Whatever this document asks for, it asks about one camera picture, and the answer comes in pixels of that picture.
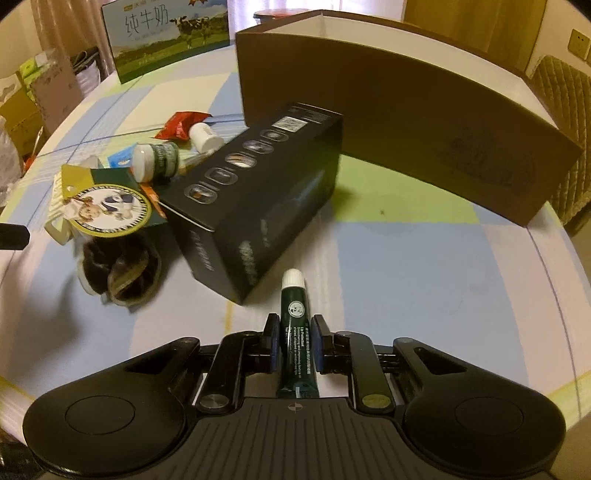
small box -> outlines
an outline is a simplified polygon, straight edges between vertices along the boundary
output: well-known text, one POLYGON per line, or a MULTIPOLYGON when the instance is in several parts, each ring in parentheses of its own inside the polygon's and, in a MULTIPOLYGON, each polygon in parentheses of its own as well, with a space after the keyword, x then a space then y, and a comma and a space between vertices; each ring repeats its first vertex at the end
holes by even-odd
POLYGON ((193 276, 241 303, 335 188, 342 116, 292 103, 159 189, 193 276))

small white bottle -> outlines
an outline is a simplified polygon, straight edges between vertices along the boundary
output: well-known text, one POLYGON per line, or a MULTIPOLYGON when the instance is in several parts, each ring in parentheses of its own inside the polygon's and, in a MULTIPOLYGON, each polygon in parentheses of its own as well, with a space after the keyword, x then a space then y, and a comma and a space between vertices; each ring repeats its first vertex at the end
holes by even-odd
POLYGON ((224 145, 224 140, 208 124, 194 124, 189 129, 191 143, 199 153, 217 150, 224 145))

white tube cap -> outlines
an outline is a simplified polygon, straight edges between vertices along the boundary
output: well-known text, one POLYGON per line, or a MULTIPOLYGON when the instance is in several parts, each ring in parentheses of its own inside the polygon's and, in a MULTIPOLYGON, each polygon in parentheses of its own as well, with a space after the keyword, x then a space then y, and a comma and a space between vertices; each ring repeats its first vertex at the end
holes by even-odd
POLYGON ((304 275, 297 268, 290 268, 283 274, 283 285, 281 286, 281 289, 283 290, 287 287, 306 287, 304 275))

plastic bag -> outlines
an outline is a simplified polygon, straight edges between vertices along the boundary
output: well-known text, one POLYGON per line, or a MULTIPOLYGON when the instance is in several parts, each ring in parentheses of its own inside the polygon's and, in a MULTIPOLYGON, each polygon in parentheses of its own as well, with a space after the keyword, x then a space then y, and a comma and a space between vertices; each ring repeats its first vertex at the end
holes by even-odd
POLYGON ((0 116, 0 207, 8 202, 10 193, 22 176, 17 148, 4 128, 6 119, 0 116))

round cartoon sticker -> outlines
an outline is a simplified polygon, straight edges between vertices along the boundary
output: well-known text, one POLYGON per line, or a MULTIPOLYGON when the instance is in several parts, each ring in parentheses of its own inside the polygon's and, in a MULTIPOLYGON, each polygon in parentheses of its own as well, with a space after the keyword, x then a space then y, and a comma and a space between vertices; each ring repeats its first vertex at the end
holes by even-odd
POLYGON ((304 308, 304 304, 300 301, 292 301, 290 305, 287 307, 287 311, 290 312, 290 315, 295 318, 300 318, 303 314, 305 314, 306 309, 304 308))
POLYGON ((150 202, 121 185, 98 184, 64 200, 64 217, 93 236, 123 236, 142 228, 150 218, 150 202))

